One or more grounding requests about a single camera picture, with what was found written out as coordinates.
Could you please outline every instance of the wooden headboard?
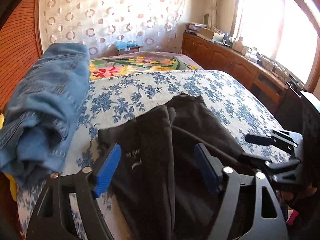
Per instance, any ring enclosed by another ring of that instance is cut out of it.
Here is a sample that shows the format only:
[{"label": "wooden headboard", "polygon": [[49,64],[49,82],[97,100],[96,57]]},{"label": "wooden headboard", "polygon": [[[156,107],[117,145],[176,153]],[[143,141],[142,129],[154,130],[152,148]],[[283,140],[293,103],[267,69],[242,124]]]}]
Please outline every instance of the wooden headboard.
[{"label": "wooden headboard", "polygon": [[22,0],[0,30],[0,109],[41,56],[38,1]]}]

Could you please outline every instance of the clutter on counter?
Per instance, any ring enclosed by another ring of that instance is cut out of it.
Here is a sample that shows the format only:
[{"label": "clutter on counter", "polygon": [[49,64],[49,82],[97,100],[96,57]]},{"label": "clutter on counter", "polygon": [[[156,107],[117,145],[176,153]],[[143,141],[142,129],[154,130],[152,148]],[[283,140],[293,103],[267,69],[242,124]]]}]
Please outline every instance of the clutter on counter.
[{"label": "clutter on counter", "polygon": [[186,24],[186,32],[188,33],[198,33],[201,28],[207,27],[205,24],[190,22]]},{"label": "clutter on counter", "polygon": [[252,47],[251,54],[252,55],[257,55],[258,49],[256,47]]},{"label": "clutter on counter", "polygon": [[223,36],[222,43],[223,44],[228,44],[228,42],[229,42],[229,33],[225,33],[224,36]]},{"label": "clutter on counter", "polygon": [[120,55],[143,51],[142,46],[137,45],[136,42],[115,41],[114,45],[117,47]]},{"label": "clutter on counter", "polygon": [[235,42],[235,38],[233,38],[233,37],[229,37],[229,42],[228,42],[228,44],[230,45],[230,47],[233,47],[233,43]]},{"label": "clutter on counter", "polygon": [[199,30],[199,34],[206,37],[210,41],[223,41],[224,33],[219,31],[217,28],[213,28],[212,30],[209,30],[207,28],[201,28]]},{"label": "clutter on counter", "polygon": [[250,53],[251,49],[247,46],[243,46],[242,55],[244,56],[246,53]]},{"label": "clutter on counter", "polygon": [[240,37],[236,42],[233,43],[233,49],[242,53],[242,50],[243,50],[243,44],[242,44],[242,41],[243,41],[243,38]]},{"label": "clutter on counter", "polygon": [[257,61],[258,61],[258,57],[257,57],[256,55],[252,55],[252,54],[250,54],[250,53],[246,53],[246,54],[244,55],[244,57],[245,57],[246,59],[254,62],[254,63],[257,63]]}]

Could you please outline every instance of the cabinet door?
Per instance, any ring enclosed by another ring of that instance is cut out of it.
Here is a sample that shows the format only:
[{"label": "cabinet door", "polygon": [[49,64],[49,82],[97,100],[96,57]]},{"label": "cabinet door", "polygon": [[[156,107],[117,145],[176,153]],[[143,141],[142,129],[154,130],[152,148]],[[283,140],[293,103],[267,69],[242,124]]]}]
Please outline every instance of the cabinet door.
[{"label": "cabinet door", "polygon": [[248,63],[231,63],[231,76],[238,80],[245,88],[249,89],[254,81],[257,74],[257,70],[254,65]]},{"label": "cabinet door", "polygon": [[215,50],[212,55],[211,66],[209,69],[221,70],[228,73],[230,62],[230,57],[228,57],[226,53],[222,53],[220,50]]},{"label": "cabinet door", "polygon": [[183,35],[183,41],[182,41],[182,53],[193,60],[195,60],[196,56],[196,37],[192,36],[190,34],[184,34]]},{"label": "cabinet door", "polygon": [[204,69],[211,69],[212,48],[209,42],[198,42],[196,46],[195,62]]},{"label": "cabinet door", "polygon": [[183,41],[182,41],[182,53],[184,55],[187,55],[188,57],[190,57],[190,51],[191,51],[191,46],[192,45],[192,41],[190,39],[190,35],[183,35]]}]

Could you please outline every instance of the wooden countertop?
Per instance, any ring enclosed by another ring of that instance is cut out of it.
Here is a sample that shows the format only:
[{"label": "wooden countertop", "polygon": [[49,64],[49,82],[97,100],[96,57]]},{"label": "wooden countertop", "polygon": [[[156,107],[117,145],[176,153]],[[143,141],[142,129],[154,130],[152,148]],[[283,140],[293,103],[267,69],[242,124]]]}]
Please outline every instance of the wooden countertop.
[{"label": "wooden countertop", "polygon": [[[207,41],[199,36],[196,36],[196,35],[192,35],[192,36],[195,36],[196,38],[198,39],[201,39],[201,41]],[[223,48],[223,49],[226,49],[226,50],[229,50],[231,53],[233,53],[234,55],[238,56],[238,57],[242,57],[244,60],[246,60],[247,62],[249,62],[250,64],[254,65],[258,71],[260,73],[262,73],[263,75],[267,76],[269,78],[269,80],[271,80],[278,88],[280,88],[281,90],[284,90],[284,84],[276,77],[272,74],[272,72],[270,70],[267,70],[265,69],[264,67],[260,66],[259,64],[257,63],[254,63],[250,60],[248,60],[247,58],[245,58],[240,52],[238,51],[235,51],[234,49],[232,48],[229,48],[227,46],[222,46],[220,44],[217,44],[217,43],[214,43],[214,42],[211,42],[211,41],[207,41],[207,42],[210,42],[216,46],[219,46],[220,48]]]}]

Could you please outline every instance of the bed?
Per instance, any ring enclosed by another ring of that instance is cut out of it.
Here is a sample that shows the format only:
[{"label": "bed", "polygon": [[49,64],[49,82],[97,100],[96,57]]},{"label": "bed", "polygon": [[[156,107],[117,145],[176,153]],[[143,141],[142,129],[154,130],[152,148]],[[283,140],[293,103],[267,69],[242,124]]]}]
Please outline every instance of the bed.
[{"label": "bed", "polygon": [[[266,134],[281,126],[260,101],[224,72],[202,70],[184,55],[145,52],[93,60],[90,68],[89,92],[62,175],[77,173],[93,164],[98,157],[98,129],[121,125],[182,92],[192,96],[202,95],[207,107],[246,153],[267,156],[274,162],[289,158],[287,153],[275,147],[257,146],[244,141],[247,133]],[[24,234],[42,187],[43,183],[30,190],[17,190],[18,212]],[[86,239],[76,196],[71,195],[70,201],[78,235]],[[131,239],[116,196],[106,192],[98,199],[98,204],[114,239]]]}]

